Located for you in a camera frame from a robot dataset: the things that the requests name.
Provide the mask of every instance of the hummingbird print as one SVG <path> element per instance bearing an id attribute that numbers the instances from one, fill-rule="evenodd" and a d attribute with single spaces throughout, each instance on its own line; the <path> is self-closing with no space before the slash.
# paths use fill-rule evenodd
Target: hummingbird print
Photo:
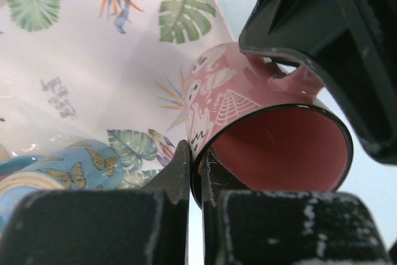
<path id="1" fill-rule="evenodd" d="M 129 12 L 130 12 L 130 0 L 126 0 L 124 4 L 124 8 L 118 14 L 117 18 L 114 21 L 114 25 L 116 26 L 117 31 L 120 32 L 121 34 L 125 34 L 123 26 L 126 23 L 126 21 L 130 22 L 130 20 L 128 20 Z"/>

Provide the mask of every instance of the mug handle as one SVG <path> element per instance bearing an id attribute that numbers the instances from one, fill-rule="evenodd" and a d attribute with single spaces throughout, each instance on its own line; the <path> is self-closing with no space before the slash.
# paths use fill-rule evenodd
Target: mug handle
<path id="1" fill-rule="evenodd" d="M 276 75 L 270 78 L 269 84 L 285 92 L 302 94 L 312 98 L 316 98 L 324 87 L 322 80 L 304 65 L 300 65 L 295 71 L 285 76 Z"/>
<path id="2" fill-rule="evenodd" d="M 0 163 L 0 176 L 22 170 L 43 157 L 42 155 L 24 155 L 3 161 Z"/>

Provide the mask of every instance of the tropical leaf print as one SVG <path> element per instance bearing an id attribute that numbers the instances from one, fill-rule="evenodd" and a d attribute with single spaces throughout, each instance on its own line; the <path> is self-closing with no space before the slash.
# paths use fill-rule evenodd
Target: tropical leaf print
<path id="1" fill-rule="evenodd" d="M 41 31 L 58 22 L 61 0 L 6 0 L 11 19 L 28 31 Z"/>
<path id="2" fill-rule="evenodd" d="M 137 189 L 143 187 L 161 170 L 125 171 L 123 181 L 117 185 L 117 189 Z"/>
<path id="3" fill-rule="evenodd" d="M 206 14 L 215 17 L 215 8 L 205 0 L 163 0 L 159 9 L 160 41 L 184 43 L 198 40 L 211 30 Z"/>
<path id="4" fill-rule="evenodd" d="M 156 158 L 157 147 L 152 138 L 135 130 L 108 130 L 110 147 L 119 155 L 124 170 L 139 170 L 143 160 Z"/>

